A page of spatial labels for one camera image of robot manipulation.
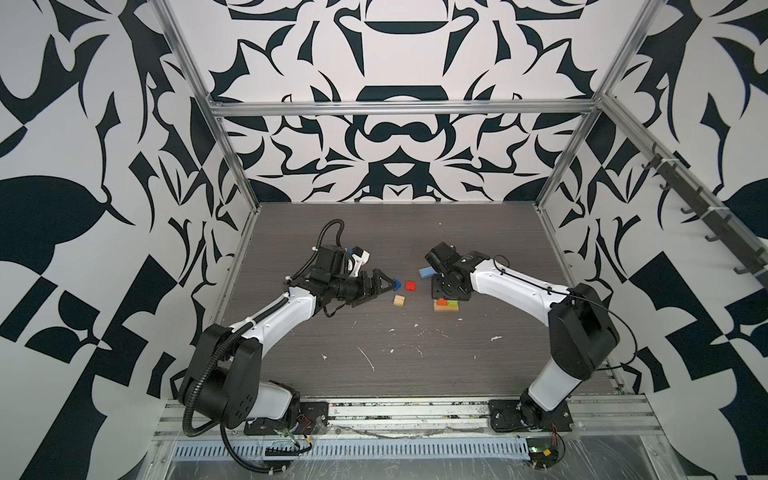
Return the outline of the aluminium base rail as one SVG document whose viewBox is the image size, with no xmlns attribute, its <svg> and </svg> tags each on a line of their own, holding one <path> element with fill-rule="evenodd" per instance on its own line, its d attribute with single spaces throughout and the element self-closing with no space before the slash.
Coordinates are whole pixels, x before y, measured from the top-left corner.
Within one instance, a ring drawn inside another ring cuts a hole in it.
<svg viewBox="0 0 768 480">
<path fill-rule="evenodd" d="M 358 437 L 395 438 L 497 435 L 489 425 L 490 397 L 412 397 L 314 399 L 330 404 L 328 426 L 314 434 L 345 433 Z M 581 436 L 661 436 L 663 429 L 643 395 L 575 395 L 567 400 L 573 417 L 570 432 Z M 554 432 L 513 432 L 546 437 Z"/>
</svg>

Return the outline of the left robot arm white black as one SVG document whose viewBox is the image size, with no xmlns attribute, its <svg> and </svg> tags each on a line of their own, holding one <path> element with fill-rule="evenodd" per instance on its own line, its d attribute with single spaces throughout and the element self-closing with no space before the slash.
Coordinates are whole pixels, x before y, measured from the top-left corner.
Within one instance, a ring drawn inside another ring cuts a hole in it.
<svg viewBox="0 0 768 480">
<path fill-rule="evenodd" d="M 233 430 L 245 422 L 293 428 L 300 395 L 262 380 L 262 360 L 298 325 L 319 313 L 333 316 L 331 303 L 356 307 L 394 290 L 396 281 L 381 270 L 364 270 L 368 259 L 359 247 L 316 247 L 275 301 L 230 326 L 206 328 L 179 389 L 184 434 L 196 437 L 216 426 Z"/>
</svg>

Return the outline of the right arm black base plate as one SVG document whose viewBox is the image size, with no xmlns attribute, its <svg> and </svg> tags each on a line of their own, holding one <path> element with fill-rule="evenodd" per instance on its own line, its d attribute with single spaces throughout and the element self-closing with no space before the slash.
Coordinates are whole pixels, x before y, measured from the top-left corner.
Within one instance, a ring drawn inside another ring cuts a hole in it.
<svg viewBox="0 0 768 480">
<path fill-rule="evenodd" d="M 573 417 L 566 402 L 546 411 L 533 400 L 490 400 L 489 425 L 497 433 L 570 432 Z"/>
</svg>

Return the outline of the light blue wood block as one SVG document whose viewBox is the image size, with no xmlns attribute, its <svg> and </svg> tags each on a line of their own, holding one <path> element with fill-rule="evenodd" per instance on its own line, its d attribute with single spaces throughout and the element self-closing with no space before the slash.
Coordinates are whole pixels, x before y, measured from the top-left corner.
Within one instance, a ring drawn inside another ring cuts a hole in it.
<svg viewBox="0 0 768 480">
<path fill-rule="evenodd" d="M 425 267 L 419 270 L 419 275 L 422 279 L 430 278 L 436 274 L 436 271 L 432 267 Z"/>
</svg>

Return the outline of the small green circuit board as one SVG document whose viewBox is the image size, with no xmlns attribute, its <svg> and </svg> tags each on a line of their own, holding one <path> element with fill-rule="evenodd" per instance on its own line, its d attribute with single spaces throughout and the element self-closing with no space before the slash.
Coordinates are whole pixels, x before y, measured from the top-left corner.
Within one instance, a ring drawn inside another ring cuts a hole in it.
<svg viewBox="0 0 768 480">
<path fill-rule="evenodd" d="M 566 443 L 558 435 L 527 439 L 528 465 L 534 470 L 550 470 L 564 457 Z"/>
</svg>

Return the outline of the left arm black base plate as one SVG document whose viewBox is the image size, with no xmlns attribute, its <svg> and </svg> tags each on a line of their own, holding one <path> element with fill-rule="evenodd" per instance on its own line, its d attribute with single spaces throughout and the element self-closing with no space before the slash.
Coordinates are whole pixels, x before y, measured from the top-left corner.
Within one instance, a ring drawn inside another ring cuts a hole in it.
<svg viewBox="0 0 768 480">
<path fill-rule="evenodd" d="M 289 406 L 280 419 L 258 418 L 245 423 L 246 436 L 312 435 L 328 426 L 330 404 L 324 401 L 299 401 Z"/>
</svg>

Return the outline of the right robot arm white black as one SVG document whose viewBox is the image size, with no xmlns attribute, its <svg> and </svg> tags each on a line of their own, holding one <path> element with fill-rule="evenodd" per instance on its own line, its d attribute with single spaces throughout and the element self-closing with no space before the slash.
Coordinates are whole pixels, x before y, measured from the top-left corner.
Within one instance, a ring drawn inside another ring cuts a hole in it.
<svg viewBox="0 0 768 480">
<path fill-rule="evenodd" d="M 491 428 L 499 433 L 568 431 L 572 417 L 567 399 L 607 360 L 620 343 L 610 312 L 595 290 L 583 283 L 556 285 L 471 251 L 461 255 L 445 242 L 425 259 L 435 300 L 468 301 L 482 294 L 507 303 L 548 328 L 550 357 L 516 401 L 491 400 Z"/>
</svg>

